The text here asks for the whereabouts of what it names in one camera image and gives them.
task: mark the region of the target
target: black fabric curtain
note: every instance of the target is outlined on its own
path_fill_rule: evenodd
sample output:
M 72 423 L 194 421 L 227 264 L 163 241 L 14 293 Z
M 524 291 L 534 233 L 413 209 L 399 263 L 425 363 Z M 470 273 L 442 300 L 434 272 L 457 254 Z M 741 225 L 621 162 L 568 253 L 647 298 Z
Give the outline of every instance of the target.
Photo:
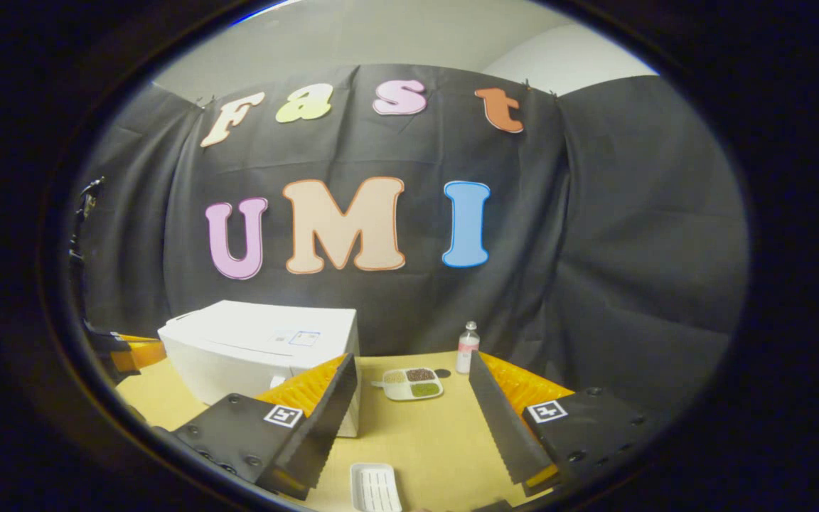
M 418 80 L 425 110 L 373 109 L 388 80 Z M 306 85 L 333 86 L 331 111 L 279 123 Z M 517 100 L 521 133 L 488 122 L 476 90 Z M 200 143 L 221 107 L 264 93 L 223 142 Z M 714 370 L 737 324 L 748 267 L 744 209 L 709 129 L 662 78 L 624 78 L 553 97 L 487 75 L 423 65 L 357 65 L 294 75 L 202 110 L 151 85 L 129 103 L 85 169 L 107 177 L 85 223 L 87 313 L 107 330 L 154 335 L 221 299 L 355 308 L 364 356 L 455 350 L 468 320 L 481 350 L 563 385 L 609 387 L 656 409 Z M 346 211 L 367 178 L 399 178 L 403 267 L 287 271 L 287 184 L 323 181 Z M 483 265 L 452 268 L 449 181 L 486 184 Z M 215 268 L 205 209 L 233 208 L 230 255 L 246 252 L 237 210 L 266 198 L 263 263 L 249 279 Z

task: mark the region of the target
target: peach letter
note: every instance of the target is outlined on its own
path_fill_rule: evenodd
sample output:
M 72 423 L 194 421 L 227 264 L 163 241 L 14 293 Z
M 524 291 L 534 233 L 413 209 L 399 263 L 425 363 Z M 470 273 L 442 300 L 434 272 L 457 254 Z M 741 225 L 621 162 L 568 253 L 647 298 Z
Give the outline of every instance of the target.
M 510 118 L 511 108 L 520 108 L 517 100 L 508 97 L 503 90 L 497 87 L 492 87 L 490 90 L 477 90 L 476 96 L 484 100 L 485 117 L 491 126 L 510 131 L 510 133 L 523 131 L 523 123 Z
M 397 196 L 401 192 L 400 179 L 368 178 L 358 187 L 344 215 L 323 181 L 304 179 L 286 185 L 283 197 L 293 204 L 293 257 L 287 262 L 287 271 L 321 272 L 324 260 L 315 254 L 315 237 L 334 267 L 343 269 L 360 234 L 356 267 L 363 271 L 402 267 L 406 257 L 397 249 Z
M 201 148 L 207 148 L 207 146 L 213 146 L 218 142 L 224 142 L 224 140 L 230 136 L 228 127 L 230 125 L 237 127 L 238 124 L 242 122 L 242 119 L 245 118 L 245 114 L 248 113 L 248 108 L 256 107 L 257 104 L 263 100 L 264 93 L 259 92 L 251 96 L 246 96 L 241 100 L 230 101 L 230 103 L 220 107 L 220 117 L 218 117 L 217 122 L 214 123 L 214 127 L 210 129 L 208 136 L 202 140 Z

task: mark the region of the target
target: label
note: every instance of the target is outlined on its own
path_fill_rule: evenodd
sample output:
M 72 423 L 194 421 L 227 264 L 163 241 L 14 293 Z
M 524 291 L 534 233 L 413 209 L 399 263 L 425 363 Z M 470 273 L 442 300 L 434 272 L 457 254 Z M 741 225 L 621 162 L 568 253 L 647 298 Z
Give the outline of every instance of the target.
M 280 425 L 280 427 L 292 428 L 300 417 L 302 417 L 301 409 L 277 405 L 264 416 L 264 421 L 272 422 L 272 424 Z
M 295 335 L 295 331 L 276 331 L 276 333 L 273 333 L 270 336 L 267 343 L 286 343 L 287 341 L 292 340 L 292 337 Z
M 563 418 L 568 415 L 568 412 L 562 408 L 557 400 L 530 405 L 527 407 L 527 411 L 530 412 L 530 415 L 532 415 L 532 418 L 536 420 L 536 422 L 557 420 L 558 418 Z
M 467 351 L 459 350 L 457 353 L 457 372 L 469 373 L 469 364 L 472 363 L 472 346 L 467 346 Z
M 315 331 L 299 331 L 293 336 L 293 339 L 289 341 L 289 344 L 292 346 L 315 346 L 315 341 L 321 337 L 321 333 L 315 333 Z
M 461 343 L 459 343 L 457 346 L 457 350 L 459 353 L 465 353 L 466 356 L 469 357 L 469 354 L 471 354 L 472 351 L 478 350 L 478 343 L 474 344 L 474 346 L 468 346 L 468 344 L 461 341 Z

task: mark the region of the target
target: bolt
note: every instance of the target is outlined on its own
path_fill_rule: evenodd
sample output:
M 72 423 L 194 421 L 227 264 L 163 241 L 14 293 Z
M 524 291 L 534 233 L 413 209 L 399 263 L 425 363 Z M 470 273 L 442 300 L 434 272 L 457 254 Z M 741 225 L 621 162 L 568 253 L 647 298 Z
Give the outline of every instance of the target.
M 584 458 L 586 458 L 586 452 L 583 450 L 577 450 L 568 454 L 568 462 L 577 462 Z

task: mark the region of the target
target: plastic bottle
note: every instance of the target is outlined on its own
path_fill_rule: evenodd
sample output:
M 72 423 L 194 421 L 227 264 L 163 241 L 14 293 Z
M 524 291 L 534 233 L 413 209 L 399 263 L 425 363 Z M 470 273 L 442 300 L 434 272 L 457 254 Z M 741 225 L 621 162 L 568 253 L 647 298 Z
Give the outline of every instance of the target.
M 457 346 L 457 373 L 469 373 L 469 362 L 472 351 L 478 350 L 478 334 L 475 321 L 467 321 L 467 330 L 461 334 L 461 343 Z

